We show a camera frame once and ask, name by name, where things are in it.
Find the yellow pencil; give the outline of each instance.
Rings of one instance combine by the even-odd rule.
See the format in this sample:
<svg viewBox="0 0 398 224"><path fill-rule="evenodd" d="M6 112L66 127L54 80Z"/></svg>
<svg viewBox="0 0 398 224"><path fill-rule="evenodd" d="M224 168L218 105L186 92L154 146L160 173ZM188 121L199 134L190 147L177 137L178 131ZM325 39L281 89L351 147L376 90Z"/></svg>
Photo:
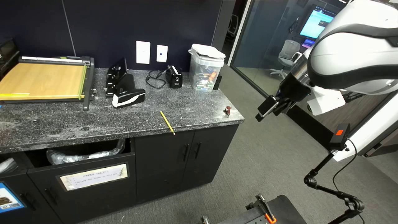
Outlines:
<svg viewBox="0 0 398 224"><path fill-rule="evenodd" d="M176 135L176 134L174 133L174 130L173 130L172 126L170 125L169 121L168 121L167 118L164 116L164 114L163 114L162 111L160 111L160 114L162 115L162 117L163 117L164 121L166 122L167 126L169 126L170 131L173 133L173 135Z"/></svg>

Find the cabinet door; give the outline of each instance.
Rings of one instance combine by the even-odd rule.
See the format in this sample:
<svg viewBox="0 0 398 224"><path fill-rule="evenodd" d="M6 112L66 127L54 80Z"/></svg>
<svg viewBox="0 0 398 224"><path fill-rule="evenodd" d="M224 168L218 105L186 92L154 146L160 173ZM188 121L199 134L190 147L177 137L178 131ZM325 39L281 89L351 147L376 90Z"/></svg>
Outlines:
<svg viewBox="0 0 398 224"><path fill-rule="evenodd" d="M237 128L230 125L195 131L182 190L213 181Z"/></svg>
<svg viewBox="0 0 398 224"><path fill-rule="evenodd" d="M21 203L23 208L6 212L0 203L1 223L60 224L55 212L26 175L26 171L0 175L0 198Z"/></svg>
<svg viewBox="0 0 398 224"><path fill-rule="evenodd" d="M135 138L137 202L179 191L194 131Z"/></svg>
<svg viewBox="0 0 398 224"><path fill-rule="evenodd" d="M120 178L114 179L118 171ZM65 224L115 212L136 202L134 153L34 168L28 175Z"/></svg>

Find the wooden cutting board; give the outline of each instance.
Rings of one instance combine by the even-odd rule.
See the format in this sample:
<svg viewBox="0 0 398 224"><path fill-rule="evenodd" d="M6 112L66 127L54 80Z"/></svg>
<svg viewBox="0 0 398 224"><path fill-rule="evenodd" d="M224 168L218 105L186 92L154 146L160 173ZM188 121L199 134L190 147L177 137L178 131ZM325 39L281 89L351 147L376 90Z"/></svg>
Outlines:
<svg viewBox="0 0 398 224"><path fill-rule="evenodd" d="M18 63L0 82L0 100L83 98L84 65Z"/></svg>

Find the black cable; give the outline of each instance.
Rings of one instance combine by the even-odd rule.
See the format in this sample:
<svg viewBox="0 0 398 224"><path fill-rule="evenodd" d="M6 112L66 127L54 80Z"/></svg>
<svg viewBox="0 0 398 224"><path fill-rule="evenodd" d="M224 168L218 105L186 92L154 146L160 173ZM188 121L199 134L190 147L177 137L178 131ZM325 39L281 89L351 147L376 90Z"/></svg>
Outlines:
<svg viewBox="0 0 398 224"><path fill-rule="evenodd" d="M159 72L159 73L157 74L156 77L153 77L153 76L150 75L150 74L151 74L152 72L154 72L154 71L158 71L158 72ZM160 70L152 70L152 71L150 71L150 72L148 73L147 77L145 78L145 82L146 82L148 85L152 86L153 88L162 88L164 85L166 85L166 81L159 78L159 77L162 75L162 73L163 73L163 71L160 71ZM148 82L150 79L162 81L163 84L162 84L160 87L154 86L154 85L152 85L152 84L150 84L150 83Z"/></svg>
<svg viewBox="0 0 398 224"><path fill-rule="evenodd" d="M355 147L355 144L351 141L351 139L347 138L347 140L350 141L350 142L352 143L352 145L354 146L355 155L354 155L354 158L352 158L352 160L350 160L350 162L348 162L345 166L343 166L343 168L341 168L339 171L337 171L337 173L333 176L333 178L332 178L333 185L334 185L334 187L335 187L337 190L339 190L339 189L338 189L336 183L334 182L334 179L336 178L337 174L339 174L344 168L346 168L352 161L355 160L355 158L357 157L357 154L358 154L357 147ZM362 218L362 216L361 216L360 214L358 214L358 215L359 215L359 217L362 219L362 224L365 224L365 220Z"/></svg>

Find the label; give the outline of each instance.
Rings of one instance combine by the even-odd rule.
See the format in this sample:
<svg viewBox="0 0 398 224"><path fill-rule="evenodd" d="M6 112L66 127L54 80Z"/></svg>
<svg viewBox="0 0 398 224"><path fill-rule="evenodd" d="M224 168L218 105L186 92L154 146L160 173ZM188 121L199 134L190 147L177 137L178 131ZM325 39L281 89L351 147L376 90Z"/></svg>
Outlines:
<svg viewBox="0 0 398 224"><path fill-rule="evenodd" d="M102 184L110 181L124 179L128 177L127 165L94 169L82 173L75 173L59 177L67 191Z"/></svg>
<svg viewBox="0 0 398 224"><path fill-rule="evenodd" d="M3 183L0 183L0 213L24 207L18 198Z"/></svg>

